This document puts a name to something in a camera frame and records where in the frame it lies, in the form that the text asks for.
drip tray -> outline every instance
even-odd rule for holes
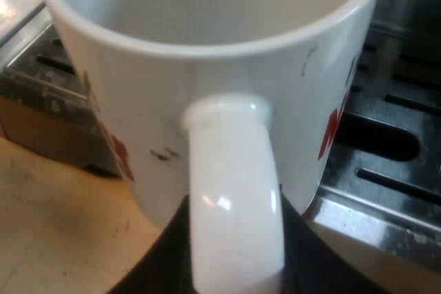
[[[312,220],[441,272],[439,44],[368,33]]]
[[[118,176],[47,10],[22,30],[26,40],[19,32],[0,49],[9,59],[0,60],[0,136],[99,176]],[[305,217],[441,272],[438,55],[437,44],[369,31]]]

dark mark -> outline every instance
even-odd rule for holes
[[[357,59],[356,56],[352,58],[351,67],[349,68],[349,72],[347,73],[347,78],[346,78],[345,86],[348,84],[349,79],[351,78],[353,65],[355,64],[356,59]]]
[[[309,59],[311,58],[312,54],[315,53],[315,51],[318,49],[317,45],[314,45],[309,51],[308,54],[306,55],[305,58],[305,62],[303,62],[303,66],[302,66],[302,76],[305,77],[305,70],[306,70],[306,66],[308,64]]]
[[[164,147],[165,151],[173,158],[181,158],[181,156],[170,148]]]
[[[151,155],[153,155],[155,158],[157,158],[158,160],[163,161],[163,162],[168,162],[168,161],[171,161],[171,160],[172,160],[172,159],[169,158],[168,156],[166,156],[166,155],[164,155],[164,154],[161,154],[161,153],[158,153],[157,151],[154,151],[153,149],[150,150],[150,153],[151,153]]]

countertop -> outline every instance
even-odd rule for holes
[[[0,293],[104,293],[159,230],[123,181],[0,138]],[[317,224],[344,259],[392,293],[434,293],[441,276]]]

metal grate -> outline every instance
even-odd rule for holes
[[[369,32],[308,216],[441,271],[438,55],[439,44]]]

mug handle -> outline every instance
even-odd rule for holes
[[[239,94],[201,99],[183,115],[200,294],[280,292],[285,254],[270,120],[266,100]]]

